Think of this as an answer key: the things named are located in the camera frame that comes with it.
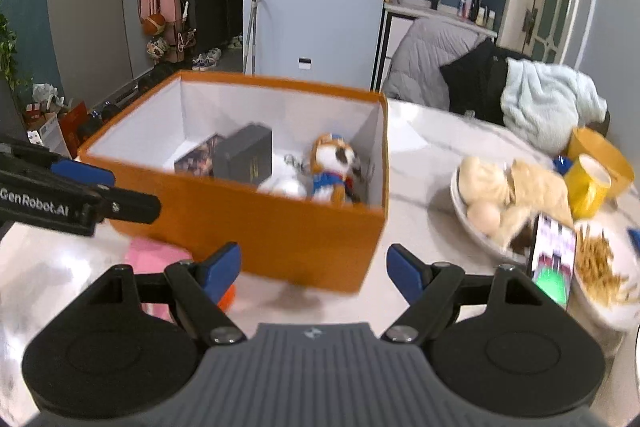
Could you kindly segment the pink pouch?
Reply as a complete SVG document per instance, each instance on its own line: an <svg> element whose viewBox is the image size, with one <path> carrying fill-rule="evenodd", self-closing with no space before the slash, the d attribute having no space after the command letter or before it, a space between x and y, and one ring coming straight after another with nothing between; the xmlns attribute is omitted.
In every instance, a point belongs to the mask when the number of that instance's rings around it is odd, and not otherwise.
<svg viewBox="0 0 640 427"><path fill-rule="evenodd" d="M162 273L168 265L181 260L192 261L193 257L183 248L176 247L146 237L131 239L124 262L131 265L136 274Z"/></svg>

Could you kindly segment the illustrated card box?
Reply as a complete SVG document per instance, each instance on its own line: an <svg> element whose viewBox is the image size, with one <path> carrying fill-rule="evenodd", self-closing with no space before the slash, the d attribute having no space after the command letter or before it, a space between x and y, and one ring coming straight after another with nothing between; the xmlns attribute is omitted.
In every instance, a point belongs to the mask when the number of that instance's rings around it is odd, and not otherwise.
<svg viewBox="0 0 640 427"><path fill-rule="evenodd" d="M193 176L213 176L215 150L225 139L220 134L210 136L174 162L175 172L190 173Z"/></svg>

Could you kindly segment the dark grey case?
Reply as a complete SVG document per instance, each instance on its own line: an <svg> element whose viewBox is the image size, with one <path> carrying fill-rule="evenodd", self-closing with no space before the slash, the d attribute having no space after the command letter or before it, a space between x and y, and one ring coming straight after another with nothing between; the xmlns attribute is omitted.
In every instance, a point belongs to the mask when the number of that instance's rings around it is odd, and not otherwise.
<svg viewBox="0 0 640 427"><path fill-rule="evenodd" d="M248 124L214 148L213 177L258 186L272 173L272 130Z"/></svg>

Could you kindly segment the fox plush keychain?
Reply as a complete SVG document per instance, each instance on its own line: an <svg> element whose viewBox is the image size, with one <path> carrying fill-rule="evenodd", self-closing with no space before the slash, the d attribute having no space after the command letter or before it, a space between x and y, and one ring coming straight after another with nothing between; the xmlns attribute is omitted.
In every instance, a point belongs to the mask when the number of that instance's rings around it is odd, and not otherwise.
<svg viewBox="0 0 640 427"><path fill-rule="evenodd" d="M355 192L355 180L361 178L360 160L341 135L327 133L314 141L309 169L311 200L334 206L360 204Z"/></svg>

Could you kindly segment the orange crochet fruit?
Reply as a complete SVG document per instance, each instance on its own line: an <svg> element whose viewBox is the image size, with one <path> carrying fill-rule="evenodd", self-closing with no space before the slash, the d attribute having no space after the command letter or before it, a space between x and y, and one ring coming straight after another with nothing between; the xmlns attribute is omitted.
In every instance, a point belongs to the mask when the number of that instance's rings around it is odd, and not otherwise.
<svg viewBox="0 0 640 427"><path fill-rule="evenodd" d="M231 285L224 292L224 295L222 295L222 297L218 301L218 307L224 312L229 311L234 303L235 295L236 295L236 287L235 285Z"/></svg>

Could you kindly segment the plate of buns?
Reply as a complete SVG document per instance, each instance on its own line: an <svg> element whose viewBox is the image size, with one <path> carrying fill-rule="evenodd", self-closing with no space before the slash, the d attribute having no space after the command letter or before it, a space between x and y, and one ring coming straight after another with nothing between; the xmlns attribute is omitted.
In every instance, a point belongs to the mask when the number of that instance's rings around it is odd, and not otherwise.
<svg viewBox="0 0 640 427"><path fill-rule="evenodd" d="M537 218L571 228L562 176L515 159L510 164L466 156L454 170L450 195L462 227L483 251L503 262L526 265Z"/></svg>

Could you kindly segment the smartphone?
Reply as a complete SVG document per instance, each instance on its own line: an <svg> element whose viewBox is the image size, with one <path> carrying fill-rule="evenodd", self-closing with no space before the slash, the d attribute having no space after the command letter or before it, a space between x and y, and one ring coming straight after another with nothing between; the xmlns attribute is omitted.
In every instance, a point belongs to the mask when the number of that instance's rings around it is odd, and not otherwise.
<svg viewBox="0 0 640 427"><path fill-rule="evenodd" d="M527 270L532 281L563 309L570 300L576 245L576 232L571 227L539 213Z"/></svg>

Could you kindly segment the orange storage box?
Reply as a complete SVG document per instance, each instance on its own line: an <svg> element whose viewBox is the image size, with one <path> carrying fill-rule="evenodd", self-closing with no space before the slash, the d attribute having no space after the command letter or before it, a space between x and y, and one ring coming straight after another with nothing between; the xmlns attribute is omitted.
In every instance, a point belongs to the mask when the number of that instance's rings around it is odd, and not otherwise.
<svg viewBox="0 0 640 427"><path fill-rule="evenodd" d="M234 242L245 272L354 293L387 217L387 123L388 104L378 92L182 70L96 132L78 157L110 170L119 187L160 199L155 222L120 222L120 233L182 247L198 260ZM362 161L360 202L337 207L175 172L179 156L214 134L232 135L247 124L268 127L280 157L306 158L319 136L341 135Z"/></svg>

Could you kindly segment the basketball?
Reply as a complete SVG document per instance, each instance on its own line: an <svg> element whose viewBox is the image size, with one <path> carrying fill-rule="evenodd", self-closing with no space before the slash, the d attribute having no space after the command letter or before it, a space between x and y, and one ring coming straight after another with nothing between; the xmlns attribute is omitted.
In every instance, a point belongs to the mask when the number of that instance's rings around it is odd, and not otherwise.
<svg viewBox="0 0 640 427"><path fill-rule="evenodd" d="M156 37L165 31L166 20L160 13L153 13L142 20L142 31L149 37Z"/></svg>

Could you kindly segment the plate of fries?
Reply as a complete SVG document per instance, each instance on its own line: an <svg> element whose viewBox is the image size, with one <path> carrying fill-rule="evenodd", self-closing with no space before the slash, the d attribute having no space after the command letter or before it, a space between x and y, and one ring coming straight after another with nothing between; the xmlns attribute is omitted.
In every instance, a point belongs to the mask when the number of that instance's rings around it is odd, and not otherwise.
<svg viewBox="0 0 640 427"><path fill-rule="evenodd" d="M617 332L639 325L639 257L630 240L596 220L575 223L574 293L590 319Z"/></svg>

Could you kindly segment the yellow mug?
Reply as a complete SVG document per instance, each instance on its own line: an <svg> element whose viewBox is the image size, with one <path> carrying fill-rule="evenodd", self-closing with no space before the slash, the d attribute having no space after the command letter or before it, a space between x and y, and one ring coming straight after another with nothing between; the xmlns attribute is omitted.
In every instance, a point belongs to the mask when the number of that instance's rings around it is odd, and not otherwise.
<svg viewBox="0 0 640 427"><path fill-rule="evenodd" d="M607 200L627 191L636 177L623 153L587 127L572 130L567 157L572 165L564 181L575 220L593 218Z"/></svg>

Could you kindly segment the grey padded jacket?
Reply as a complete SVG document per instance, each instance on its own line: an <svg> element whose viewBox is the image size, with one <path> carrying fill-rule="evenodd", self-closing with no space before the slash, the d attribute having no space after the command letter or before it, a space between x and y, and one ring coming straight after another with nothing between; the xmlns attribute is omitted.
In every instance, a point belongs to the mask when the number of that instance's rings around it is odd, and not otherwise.
<svg viewBox="0 0 640 427"><path fill-rule="evenodd" d="M382 84L386 98L448 110L449 90L440 68L489 40L471 28L435 17L417 18L390 62Z"/></svg>

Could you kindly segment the black garment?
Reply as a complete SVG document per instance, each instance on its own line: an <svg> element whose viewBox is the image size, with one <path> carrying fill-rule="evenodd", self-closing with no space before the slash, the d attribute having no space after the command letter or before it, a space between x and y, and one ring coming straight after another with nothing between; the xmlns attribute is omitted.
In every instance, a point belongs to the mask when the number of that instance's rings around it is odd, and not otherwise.
<svg viewBox="0 0 640 427"><path fill-rule="evenodd" d="M496 46L485 39L457 61L439 69L449 91L449 110L503 127L500 98L506 85L506 60L529 60L529 56Z"/></svg>

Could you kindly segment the light blue fleece blanket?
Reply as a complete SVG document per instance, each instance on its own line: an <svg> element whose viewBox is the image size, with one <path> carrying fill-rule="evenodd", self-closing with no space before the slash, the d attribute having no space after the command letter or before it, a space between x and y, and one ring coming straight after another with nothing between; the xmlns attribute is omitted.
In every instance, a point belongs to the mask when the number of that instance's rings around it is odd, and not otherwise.
<svg viewBox="0 0 640 427"><path fill-rule="evenodd" d="M509 130L555 156L567 146L574 128L605 120L608 102L591 77L578 70L509 57L500 107Z"/></svg>

